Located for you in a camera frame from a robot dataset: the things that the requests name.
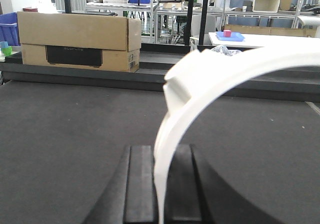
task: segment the gray mat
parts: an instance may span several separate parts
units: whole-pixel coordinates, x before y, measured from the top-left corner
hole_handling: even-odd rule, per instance
[[[11,81],[0,87],[0,223],[79,224],[125,145],[153,145],[162,92]],[[318,223],[320,116],[306,103],[222,97],[182,142],[288,223]]]

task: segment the white curved object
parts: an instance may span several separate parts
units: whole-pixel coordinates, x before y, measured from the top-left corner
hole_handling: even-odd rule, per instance
[[[320,17],[300,15],[298,16],[298,20],[301,22],[303,26],[316,26],[316,32],[314,37],[320,38]]]
[[[320,66],[318,45],[263,47],[235,56],[195,50],[165,76],[163,86],[168,111],[154,146],[154,184],[159,224],[164,223],[164,203],[169,167],[176,148],[191,123],[213,101],[237,85],[280,69]]]

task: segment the beige plastic bin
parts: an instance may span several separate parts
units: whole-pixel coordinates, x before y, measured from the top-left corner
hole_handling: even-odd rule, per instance
[[[280,0],[252,0],[253,12],[277,13]]]

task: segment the pink cube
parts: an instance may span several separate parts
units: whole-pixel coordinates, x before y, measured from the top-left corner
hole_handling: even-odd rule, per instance
[[[231,33],[232,33],[231,30],[224,30],[224,31],[223,31],[223,36],[224,36],[225,38],[229,38],[229,37],[231,37]]]

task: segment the blue plastic bin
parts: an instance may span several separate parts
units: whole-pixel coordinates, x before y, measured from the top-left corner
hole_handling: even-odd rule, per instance
[[[129,3],[138,3],[138,0],[129,0]],[[140,0],[141,4],[149,4],[150,0]]]
[[[20,46],[16,12],[0,15],[0,42],[2,41],[8,42],[9,46]]]

